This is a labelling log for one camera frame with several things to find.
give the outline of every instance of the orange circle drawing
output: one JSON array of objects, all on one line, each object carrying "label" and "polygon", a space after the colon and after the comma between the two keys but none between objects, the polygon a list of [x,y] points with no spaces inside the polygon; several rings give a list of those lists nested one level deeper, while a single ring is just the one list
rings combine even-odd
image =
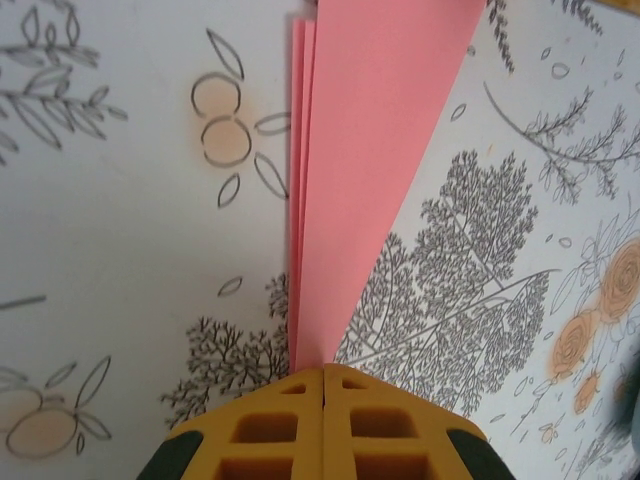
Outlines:
[{"label": "orange circle drawing", "polygon": [[21,418],[41,406],[42,395],[35,388],[0,390],[0,432],[10,431]]},{"label": "orange circle drawing", "polygon": [[553,347],[551,372],[566,378],[582,359],[594,334],[594,311],[585,310],[562,329]]},{"label": "orange circle drawing", "polygon": [[584,413],[593,401],[593,397],[598,392],[598,380],[599,375],[593,372],[582,383],[573,403],[573,411],[576,412],[576,415]]},{"label": "orange circle drawing", "polygon": [[191,103],[200,117],[230,115],[240,108],[240,86],[223,73],[209,73],[193,85]]},{"label": "orange circle drawing", "polygon": [[251,134],[239,119],[216,117],[204,127],[200,137],[204,156],[216,167],[232,167],[244,162],[251,153]]},{"label": "orange circle drawing", "polygon": [[59,408],[37,410],[9,432],[7,449],[16,457],[46,458],[65,449],[78,430],[75,417]]},{"label": "orange circle drawing", "polygon": [[604,323],[618,323],[640,292],[640,238],[624,244],[613,257],[602,282],[600,309]]}]

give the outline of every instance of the orange colored flower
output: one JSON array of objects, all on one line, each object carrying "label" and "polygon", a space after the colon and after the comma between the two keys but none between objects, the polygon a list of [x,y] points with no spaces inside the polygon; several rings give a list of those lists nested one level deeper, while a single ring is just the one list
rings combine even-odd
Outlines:
[{"label": "orange colored flower", "polygon": [[592,310],[585,310],[571,319],[560,332],[551,356],[553,376],[568,377],[583,358],[594,334],[593,314]]},{"label": "orange colored flower", "polygon": [[580,390],[578,390],[573,402],[573,410],[576,412],[576,415],[584,413],[593,401],[593,397],[595,397],[596,392],[598,391],[598,380],[599,376],[594,372],[582,383],[582,386],[580,387]]},{"label": "orange colored flower", "polygon": [[640,238],[624,244],[609,264],[602,282],[602,321],[617,323],[640,292]]}]

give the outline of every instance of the pink paper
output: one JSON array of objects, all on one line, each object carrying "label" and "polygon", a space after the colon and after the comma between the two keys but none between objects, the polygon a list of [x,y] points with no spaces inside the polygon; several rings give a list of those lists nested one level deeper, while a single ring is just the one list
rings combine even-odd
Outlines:
[{"label": "pink paper", "polygon": [[298,328],[298,294],[300,292],[300,258],[298,247],[300,217],[300,129],[302,118],[302,75],[304,55],[304,21],[293,22],[293,45],[291,57],[291,144],[289,160],[289,359],[296,358]]},{"label": "pink paper", "polygon": [[322,0],[295,370],[333,359],[486,0]]},{"label": "pink paper", "polygon": [[315,51],[315,22],[295,20],[292,61],[291,193],[290,193],[290,279],[289,279],[289,358],[296,360],[300,270],[303,252],[306,204],[307,154],[311,89]]}]

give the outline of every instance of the tree drawing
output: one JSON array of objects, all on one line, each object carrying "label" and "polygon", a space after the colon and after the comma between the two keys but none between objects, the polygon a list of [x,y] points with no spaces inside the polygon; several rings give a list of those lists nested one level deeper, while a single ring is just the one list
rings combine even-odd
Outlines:
[{"label": "tree drawing", "polygon": [[[616,170],[632,161],[634,171],[640,170],[640,122],[625,135],[628,119],[622,105],[616,106],[608,129],[577,139],[574,129],[585,122],[593,90],[587,88],[581,97],[575,97],[566,113],[554,116],[539,112],[522,128],[502,110],[486,83],[484,88],[500,118],[544,155],[539,180],[545,190],[553,188],[554,201],[576,204],[581,184],[592,176],[597,180],[597,195],[613,199],[618,192]],[[570,142],[568,145],[562,146],[563,137]]]},{"label": "tree drawing", "polygon": [[[80,43],[80,22],[75,6],[66,0],[42,0],[60,12],[60,21],[44,22],[38,5],[21,20],[19,43],[0,45],[5,67],[36,69],[24,85],[4,85],[0,77],[0,120],[17,120],[36,138],[51,148],[62,150],[59,130],[82,132],[105,140],[98,126],[107,116],[126,120],[127,113],[104,102],[109,87],[97,87],[87,98],[69,94],[76,66],[97,68],[100,54]],[[2,152],[18,153],[20,146],[5,128],[0,129]]]},{"label": "tree drawing", "polygon": [[[589,30],[597,35],[602,35],[602,27],[593,13],[591,13],[591,8],[585,5],[585,0],[561,0],[558,4],[561,4],[564,13],[577,17]],[[489,26],[493,28],[493,38],[496,41],[502,62],[507,71],[513,73],[515,71],[515,61],[511,56],[509,46],[507,6],[507,0],[487,0],[487,19]]]},{"label": "tree drawing", "polygon": [[200,317],[187,330],[189,378],[160,396],[173,410],[165,421],[170,428],[206,412],[212,391],[236,398],[287,375],[287,276],[273,278],[266,288],[269,316],[279,320],[273,333],[245,332],[212,317]]},{"label": "tree drawing", "polygon": [[522,369],[549,279],[513,278],[538,214],[525,173],[456,155],[413,250],[389,234],[336,360],[467,416]]}]

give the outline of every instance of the black ink drawing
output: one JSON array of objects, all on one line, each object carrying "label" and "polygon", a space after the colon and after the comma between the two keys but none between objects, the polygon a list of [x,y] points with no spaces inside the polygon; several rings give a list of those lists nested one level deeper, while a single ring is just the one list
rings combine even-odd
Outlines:
[{"label": "black ink drawing", "polygon": [[475,152],[453,159],[413,251],[388,236],[337,361],[467,416],[522,369],[549,279],[513,278],[538,213],[525,172],[513,155],[498,168]]},{"label": "black ink drawing", "polygon": [[80,455],[87,438],[110,440],[111,432],[87,405],[96,396],[111,365],[111,356],[100,360],[82,383],[75,400],[56,389],[78,366],[71,362],[57,369],[42,388],[27,375],[0,367],[0,433],[6,435],[7,451],[18,458],[43,459],[65,450],[75,439]]},{"label": "black ink drawing", "polygon": [[36,303],[42,303],[46,301],[47,301],[46,295],[34,295],[33,297],[10,300],[8,302],[0,303],[0,312],[4,310],[12,310],[14,308],[19,308],[19,307],[26,307],[28,305],[35,305]]},{"label": "black ink drawing", "polygon": [[242,286],[242,276],[238,275],[237,277],[233,277],[230,280],[224,282],[224,284],[218,290],[218,297],[228,297],[229,295],[233,295]]},{"label": "black ink drawing", "polygon": [[[626,217],[614,216],[605,226],[600,222],[595,236],[582,249],[583,262],[560,282],[551,302],[550,314],[557,313],[569,299],[576,299],[573,317],[557,334],[550,352],[549,378],[532,392],[532,404],[520,416],[511,434],[536,412],[545,395],[567,378],[576,388],[573,411],[583,414],[598,393],[599,377],[607,362],[615,362],[620,343],[627,335],[632,306],[640,291],[640,237],[629,198]],[[594,297],[596,304],[586,308]],[[595,342],[596,333],[599,341]],[[602,353],[609,348],[611,358],[599,367]]]},{"label": "black ink drawing", "polygon": [[567,147],[556,145],[559,137],[571,140],[578,122],[585,121],[593,91],[587,88],[580,98],[574,98],[567,112],[553,116],[539,112],[526,128],[511,120],[496,102],[487,84],[484,85],[489,101],[496,113],[511,129],[537,147],[544,155],[545,163],[539,179],[545,190],[554,187],[553,200],[575,204],[581,191],[581,183],[587,177],[596,176],[598,195],[615,198],[616,168],[635,161],[634,171],[640,170],[640,122],[628,136],[624,136],[627,114],[618,105],[609,128],[591,137],[582,137]]},{"label": "black ink drawing", "polygon": [[602,35],[602,27],[593,13],[591,13],[591,7],[585,5],[587,3],[586,0],[559,0],[558,3],[562,4],[564,13],[569,13],[572,17],[578,17],[585,27],[598,35]]},{"label": "black ink drawing", "polygon": [[609,465],[613,461],[613,457],[621,452],[630,441],[629,432],[617,422],[610,421],[591,441],[586,452],[582,454],[576,464],[577,478],[582,478],[592,467],[601,468]]},{"label": "black ink drawing", "polygon": [[458,105],[456,109],[453,111],[453,113],[451,114],[451,121],[455,122],[456,120],[458,120],[466,110],[467,110],[466,103],[461,103],[460,105]]},{"label": "black ink drawing", "polygon": [[[591,8],[584,5],[584,3],[585,0],[562,0],[562,10],[572,17],[578,17],[586,27],[596,34],[602,35],[602,28],[591,13]],[[493,37],[497,43],[502,62],[507,71],[513,73],[515,71],[515,61],[511,56],[509,34],[507,32],[507,26],[509,25],[507,4],[508,0],[487,0],[487,11],[489,25],[493,28]],[[542,60],[549,56],[550,51],[551,48],[545,49],[542,53]]]},{"label": "black ink drawing", "polygon": [[[45,3],[54,5],[64,15],[64,28],[56,27],[53,22],[41,24],[38,6],[33,5],[21,20],[20,43],[0,45],[0,58],[11,62],[7,68],[37,69],[21,86],[5,86],[0,78],[0,119],[19,120],[39,140],[56,150],[62,150],[62,141],[54,127],[105,140],[107,137],[97,124],[105,120],[105,115],[126,120],[127,114],[104,103],[109,93],[106,85],[98,87],[88,98],[68,95],[73,64],[96,68],[99,53],[79,44],[80,22],[71,3]],[[0,147],[10,153],[20,151],[13,136],[4,129],[0,130]],[[0,165],[6,165],[1,153]]]},{"label": "black ink drawing", "polygon": [[571,69],[564,63],[556,62],[551,67],[551,76],[556,80],[562,80],[569,75],[570,71]]},{"label": "black ink drawing", "polygon": [[542,432],[542,437],[540,438],[542,443],[550,444],[558,438],[558,427],[562,423],[564,416],[565,414],[563,413],[555,423],[547,423],[538,429],[539,432]]},{"label": "black ink drawing", "polygon": [[269,315],[279,320],[272,334],[247,334],[211,317],[201,317],[187,330],[189,379],[160,396],[173,410],[166,419],[169,427],[206,412],[212,390],[214,395],[239,397],[287,375],[287,276],[272,279],[267,290]]},{"label": "black ink drawing", "polygon": [[[253,155],[253,164],[262,183],[276,197],[286,200],[289,193],[273,161],[255,151],[252,133],[270,137],[287,132],[291,126],[289,112],[267,115],[252,122],[242,119],[245,70],[231,44],[207,29],[207,36],[224,71],[206,73],[191,89],[191,106],[206,120],[200,135],[205,160],[220,169],[237,167]],[[233,172],[218,192],[218,208],[231,205],[240,192],[241,177]]]}]

